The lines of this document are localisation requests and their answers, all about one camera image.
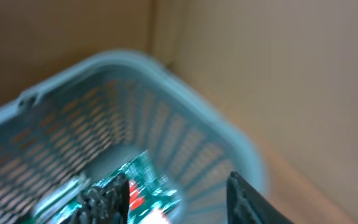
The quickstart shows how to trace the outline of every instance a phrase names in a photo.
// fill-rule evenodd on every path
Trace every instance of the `brown floor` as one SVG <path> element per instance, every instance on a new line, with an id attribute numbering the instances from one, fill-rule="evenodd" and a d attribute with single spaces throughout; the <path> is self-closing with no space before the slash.
<path id="1" fill-rule="evenodd" d="M 208 90 L 198 89 L 230 122 L 242 129 L 260 150 L 267 165 L 268 200 L 294 223 L 355 223 L 341 208 L 320 192 L 302 173 L 277 153 L 267 141 L 258 117 L 238 114 Z"/>

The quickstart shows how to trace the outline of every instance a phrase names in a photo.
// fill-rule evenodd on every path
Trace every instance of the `beige wall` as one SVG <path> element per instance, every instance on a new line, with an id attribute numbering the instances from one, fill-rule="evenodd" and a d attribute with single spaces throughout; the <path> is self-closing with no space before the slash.
<path id="1" fill-rule="evenodd" d="M 358 221 L 358 1 L 194 0 L 183 19 L 179 76 Z"/>
<path id="2" fill-rule="evenodd" d="M 107 49 L 148 48 L 151 0 L 0 0 L 0 106 Z"/>

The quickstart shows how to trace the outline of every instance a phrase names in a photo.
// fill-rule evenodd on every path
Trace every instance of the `perforated plastic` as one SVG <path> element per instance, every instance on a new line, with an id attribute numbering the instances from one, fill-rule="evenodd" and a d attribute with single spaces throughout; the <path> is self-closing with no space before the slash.
<path id="1" fill-rule="evenodd" d="M 132 149 L 148 149 L 181 193 L 173 223 L 223 223 L 232 170 L 265 192 L 264 166 L 252 144 L 145 55 L 98 54 L 24 95 L 37 96 L 32 107 L 23 110 L 19 99 L 0 108 L 0 223 L 13 223 L 70 177 L 92 169 L 101 153 L 119 155 L 104 165 L 112 171 Z"/>

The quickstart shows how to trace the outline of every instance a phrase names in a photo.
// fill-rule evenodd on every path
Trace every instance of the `green packet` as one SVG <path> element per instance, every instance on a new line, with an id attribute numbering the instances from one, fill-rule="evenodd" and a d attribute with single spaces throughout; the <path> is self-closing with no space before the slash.
<path id="1" fill-rule="evenodd" d="M 92 186 L 105 187 L 121 172 L 127 175 L 131 192 L 128 224 L 140 223 L 155 209 L 167 214 L 178 205 L 180 199 L 177 191 L 168 187 L 166 176 L 157 175 L 147 151 L 92 184 Z M 63 223 L 79 207 L 81 205 L 74 198 L 55 214 L 48 223 Z"/>

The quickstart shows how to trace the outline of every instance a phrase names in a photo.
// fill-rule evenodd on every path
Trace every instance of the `laundry basket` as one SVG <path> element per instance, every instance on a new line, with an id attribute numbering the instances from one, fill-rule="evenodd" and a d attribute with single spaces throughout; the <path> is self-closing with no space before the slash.
<path id="1" fill-rule="evenodd" d="M 148 56 L 104 52 L 0 108 L 0 223 L 79 172 L 96 181 L 144 150 L 181 195 L 172 223 L 224 223 L 232 170 L 266 191 L 255 147 L 191 88 Z"/>

